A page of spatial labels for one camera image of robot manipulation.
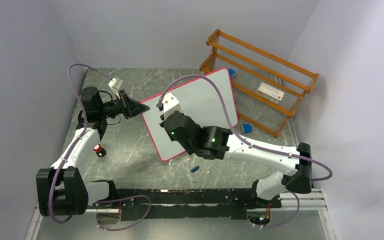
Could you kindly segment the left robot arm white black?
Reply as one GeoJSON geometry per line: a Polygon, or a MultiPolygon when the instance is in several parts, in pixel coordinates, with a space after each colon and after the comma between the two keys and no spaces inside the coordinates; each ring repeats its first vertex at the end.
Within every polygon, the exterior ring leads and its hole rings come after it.
{"type": "Polygon", "coordinates": [[[61,155],[49,168],[40,169],[35,177],[40,214],[44,217],[74,216],[85,213],[89,205],[100,202],[106,208],[114,207],[119,200],[113,180],[93,180],[85,183],[84,166],[92,151],[99,157],[106,150],[99,146],[108,126],[107,119],[123,115],[134,118],[150,108],[132,98],[124,90],[119,97],[103,102],[97,87],[80,91],[83,109],[77,116],[74,137],[61,155]]]}

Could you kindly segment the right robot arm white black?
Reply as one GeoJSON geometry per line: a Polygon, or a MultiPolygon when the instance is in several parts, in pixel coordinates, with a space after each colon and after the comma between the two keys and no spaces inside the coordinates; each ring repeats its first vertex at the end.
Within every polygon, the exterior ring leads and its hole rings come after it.
{"type": "Polygon", "coordinates": [[[257,148],[257,141],[245,143],[246,138],[235,135],[230,129],[219,126],[203,126],[191,117],[174,111],[161,115],[160,126],[172,142],[177,142],[189,154],[206,160],[247,161],[268,166],[275,170],[272,175],[255,181],[255,190],[250,193],[250,202],[262,207],[275,196],[286,191],[309,194],[312,191],[312,165],[303,160],[310,146],[286,147],[264,143],[265,150],[257,148]]]}

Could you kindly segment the whiteboard with pink frame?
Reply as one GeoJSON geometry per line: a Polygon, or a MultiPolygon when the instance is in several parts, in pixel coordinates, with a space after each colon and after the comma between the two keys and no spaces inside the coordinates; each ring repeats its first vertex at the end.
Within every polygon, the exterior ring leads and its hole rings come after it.
{"type": "MultiPolygon", "coordinates": [[[[232,126],[238,125],[238,115],[234,91],[229,70],[220,68],[205,75],[220,91],[232,126]]],[[[221,101],[210,83],[201,78],[194,78],[180,86],[172,87],[170,93],[179,100],[183,113],[191,117],[202,127],[218,126],[228,128],[221,101]]],[[[157,108],[161,93],[141,101],[149,110],[142,114],[145,126],[161,161],[169,161],[185,152],[178,142],[171,141],[165,130],[160,127],[161,111],[157,108]]]]}

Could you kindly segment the blue marker cap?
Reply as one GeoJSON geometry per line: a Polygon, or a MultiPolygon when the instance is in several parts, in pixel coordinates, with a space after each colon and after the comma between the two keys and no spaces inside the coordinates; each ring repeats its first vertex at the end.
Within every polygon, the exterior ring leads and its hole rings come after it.
{"type": "Polygon", "coordinates": [[[200,166],[197,165],[197,166],[193,167],[193,168],[190,170],[190,172],[191,172],[191,173],[194,173],[194,172],[196,172],[199,168],[200,168],[200,166]]]}

